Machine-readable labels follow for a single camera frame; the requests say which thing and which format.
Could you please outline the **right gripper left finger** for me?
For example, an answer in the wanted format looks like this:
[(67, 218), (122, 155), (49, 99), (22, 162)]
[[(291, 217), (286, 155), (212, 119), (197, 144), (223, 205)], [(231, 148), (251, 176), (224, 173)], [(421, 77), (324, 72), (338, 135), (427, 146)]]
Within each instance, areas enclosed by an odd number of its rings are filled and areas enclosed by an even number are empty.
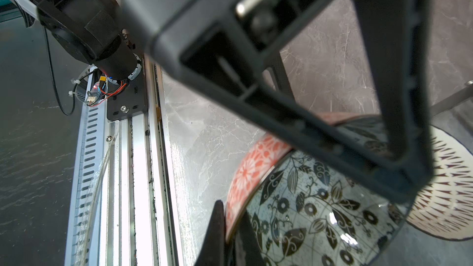
[(201, 251), (194, 266), (225, 264), (225, 216), (221, 200), (214, 203)]

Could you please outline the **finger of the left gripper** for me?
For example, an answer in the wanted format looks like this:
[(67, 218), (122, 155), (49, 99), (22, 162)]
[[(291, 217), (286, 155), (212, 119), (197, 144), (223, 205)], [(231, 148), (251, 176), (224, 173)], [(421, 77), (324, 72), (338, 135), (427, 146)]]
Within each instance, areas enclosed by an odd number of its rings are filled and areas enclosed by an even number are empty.
[[(199, 93), (383, 197), (403, 203), (433, 174), (423, 73), (427, 0), (352, 1), (388, 137), (386, 154), (363, 148), (282, 91)], [(313, 18), (331, 2), (315, 5)]]

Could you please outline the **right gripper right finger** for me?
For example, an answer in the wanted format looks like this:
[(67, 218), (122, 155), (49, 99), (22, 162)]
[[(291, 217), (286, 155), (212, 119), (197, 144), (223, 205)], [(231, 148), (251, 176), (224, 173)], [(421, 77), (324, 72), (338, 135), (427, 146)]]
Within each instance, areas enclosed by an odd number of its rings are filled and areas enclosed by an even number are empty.
[(251, 224), (241, 221), (235, 235), (235, 265), (264, 266), (265, 264)]

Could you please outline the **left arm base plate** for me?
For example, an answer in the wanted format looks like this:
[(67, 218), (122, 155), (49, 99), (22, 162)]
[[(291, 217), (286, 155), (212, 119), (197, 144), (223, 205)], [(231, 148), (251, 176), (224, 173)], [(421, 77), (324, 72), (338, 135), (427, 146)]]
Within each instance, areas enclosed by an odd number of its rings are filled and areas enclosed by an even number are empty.
[(128, 80), (127, 85), (120, 93), (107, 100), (107, 119), (109, 121), (131, 118), (146, 113), (149, 108), (144, 64), (138, 55), (135, 56), (140, 72), (133, 80)]

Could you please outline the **stainless steel dish rack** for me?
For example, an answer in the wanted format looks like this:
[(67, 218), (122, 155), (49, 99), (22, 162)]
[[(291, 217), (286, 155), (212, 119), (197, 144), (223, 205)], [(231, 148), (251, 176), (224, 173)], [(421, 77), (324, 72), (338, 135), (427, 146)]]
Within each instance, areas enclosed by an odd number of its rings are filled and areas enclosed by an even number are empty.
[(471, 98), (473, 98), (472, 80), (468, 81), (463, 89), (434, 104), (430, 109), (431, 116), (436, 116), (440, 113), (449, 111), (458, 106), (459, 104), (470, 100)]

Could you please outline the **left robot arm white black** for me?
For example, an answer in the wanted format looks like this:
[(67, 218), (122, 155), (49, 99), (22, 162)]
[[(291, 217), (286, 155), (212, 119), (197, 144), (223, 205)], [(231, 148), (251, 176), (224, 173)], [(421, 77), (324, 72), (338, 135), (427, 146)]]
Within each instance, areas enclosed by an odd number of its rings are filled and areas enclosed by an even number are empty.
[(352, 0), (388, 137), (377, 155), (271, 90), (270, 60), (333, 0), (15, 0), (77, 60), (133, 80), (121, 33), (192, 90), (397, 203), (433, 176), (425, 84), (430, 0)]

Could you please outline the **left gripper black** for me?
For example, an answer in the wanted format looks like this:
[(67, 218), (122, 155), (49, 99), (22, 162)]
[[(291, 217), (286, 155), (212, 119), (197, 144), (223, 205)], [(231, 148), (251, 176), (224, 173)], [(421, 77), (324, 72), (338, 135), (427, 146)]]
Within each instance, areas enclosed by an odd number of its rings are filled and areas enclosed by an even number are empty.
[(146, 53), (198, 92), (271, 92), (269, 59), (331, 0), (121, 0)]

